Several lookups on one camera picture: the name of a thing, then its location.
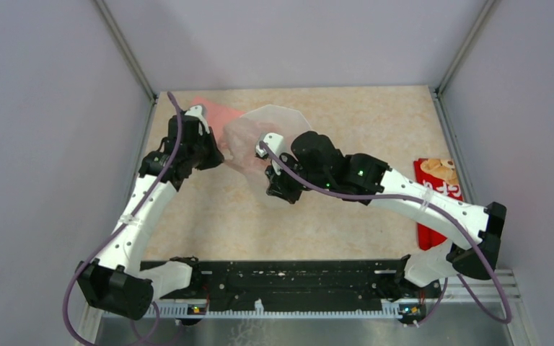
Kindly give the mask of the white octagonal trash bin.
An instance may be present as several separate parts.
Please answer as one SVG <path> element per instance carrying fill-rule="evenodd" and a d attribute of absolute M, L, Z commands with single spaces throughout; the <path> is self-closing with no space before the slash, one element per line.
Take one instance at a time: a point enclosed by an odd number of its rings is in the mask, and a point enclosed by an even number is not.
<path fill-rule="evenodd" d="M 265 169 L 269 160 L 256 157 L 255 147 L 261 136 L 276 133 L 283 136 L 283 149 L 291 153 L 292 141 L 311 125 L 303 114 L 295 109 L 278 105 L 265 105 L 246 112 L 224 126 L 225 164 L 243 174 L 255 199 L 267 208 L 286 208 L 289 204 L 266 194 L 268 178 Z"/>

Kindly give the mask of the translucent pink trash bag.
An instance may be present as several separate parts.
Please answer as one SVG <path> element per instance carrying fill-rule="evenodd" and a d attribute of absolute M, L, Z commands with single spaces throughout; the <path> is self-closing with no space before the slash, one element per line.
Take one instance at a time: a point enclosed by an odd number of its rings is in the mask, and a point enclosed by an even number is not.
<path fill-rule="evenodd" d="M 239 117 L 224 127 L 218 147 L 224 155 L 224 163 L 247 178 L 265 178 L 265 161 L 255 155 L 255 144 L 264 133 L 276 133 L 273 123 Z"/>

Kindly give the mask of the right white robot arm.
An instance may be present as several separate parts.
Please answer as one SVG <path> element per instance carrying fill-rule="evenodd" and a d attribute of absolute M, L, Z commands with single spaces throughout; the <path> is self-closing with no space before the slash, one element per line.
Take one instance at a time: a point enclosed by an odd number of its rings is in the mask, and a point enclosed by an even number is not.
<path fill-rule="evenodd" d="M 506 207 L 473 205 L 417 183 L 367 154 L 343 155 L 327 136 L 307 131 L 290 149 L 277 133 L 262 135 L 257 157 L 270 159 L 268 195 L 295 203 L 314 190 L 348 202 L 385 208 L 444 236 L 447 243 L 402 258 L 394 277 L 404 297 L 439 278 L 455 275 L 492 280 Z"/>

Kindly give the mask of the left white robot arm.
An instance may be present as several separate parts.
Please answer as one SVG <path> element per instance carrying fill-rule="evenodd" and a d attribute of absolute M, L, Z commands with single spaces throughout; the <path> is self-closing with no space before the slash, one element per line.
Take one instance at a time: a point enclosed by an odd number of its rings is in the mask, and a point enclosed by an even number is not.
<path fill-rule="evenodd" d="M 158 150 L 145 156 L 114 238 L 83 267 L 77 283 L 87 303 L 132 320 L 152 302 L 175 290 L 186 298 L 201 292 L 202 278 L 191 259 L 170 259 L 142 269 L 141 261 L 167 204 L 193 170 L 212 169 L 224 160 L 199 107 L 173 116 Z"/>

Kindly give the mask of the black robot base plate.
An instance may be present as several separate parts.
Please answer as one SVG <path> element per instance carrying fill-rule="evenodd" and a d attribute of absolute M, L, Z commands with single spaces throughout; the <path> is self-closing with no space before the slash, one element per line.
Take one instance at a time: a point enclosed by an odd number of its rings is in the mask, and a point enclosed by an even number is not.
<path fill-rule="evenodd" d="M 375 312 L 389 303 L 437 298 L 439 281 L 419 288 L 397 274 L 398 259 L 210 261 L 183 257 L 190 285 L 163 299 L 200 299 L 211 312 Z"/>

